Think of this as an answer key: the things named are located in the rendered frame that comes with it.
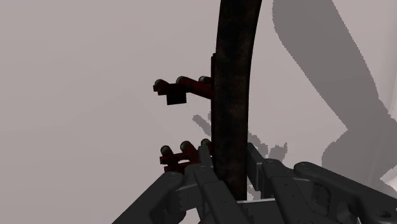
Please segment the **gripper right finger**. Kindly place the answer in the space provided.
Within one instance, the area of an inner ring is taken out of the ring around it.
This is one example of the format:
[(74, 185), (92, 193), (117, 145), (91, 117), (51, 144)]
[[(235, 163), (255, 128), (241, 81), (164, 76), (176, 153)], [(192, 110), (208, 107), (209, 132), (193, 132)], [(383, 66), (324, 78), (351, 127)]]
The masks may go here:
[(247, 145), (247, 176), (271, 224), (397, 224), (397, 199), (311, 162), (292, 169)]

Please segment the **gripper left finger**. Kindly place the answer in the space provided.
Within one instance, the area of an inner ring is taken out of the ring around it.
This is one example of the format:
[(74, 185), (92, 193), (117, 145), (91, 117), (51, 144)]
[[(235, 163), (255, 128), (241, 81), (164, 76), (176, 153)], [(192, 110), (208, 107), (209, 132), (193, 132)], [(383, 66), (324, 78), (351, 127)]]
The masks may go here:
[(112, 224), (180, 224), (198, 209), (198, 224), (248, 224), (226, 184), (215, 175), (209, 150), (201, 146), (200, 163), (185, 174), (167, 171), (157, 178)]

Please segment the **dark curved bar with red pegs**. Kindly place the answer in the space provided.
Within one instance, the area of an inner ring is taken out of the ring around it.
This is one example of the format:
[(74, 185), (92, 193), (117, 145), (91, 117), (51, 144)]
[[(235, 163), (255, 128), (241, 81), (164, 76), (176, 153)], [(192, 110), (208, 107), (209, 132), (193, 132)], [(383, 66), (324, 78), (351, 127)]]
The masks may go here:
[(175, 83), (158, 79), (153, 89), (167, 104), (181, 104), (192, 93), (211, 101), (214, 171), (236, 200), (247, 197), (246, 148), (249, 79), (262, 0), (221, 0), (211, 75)]

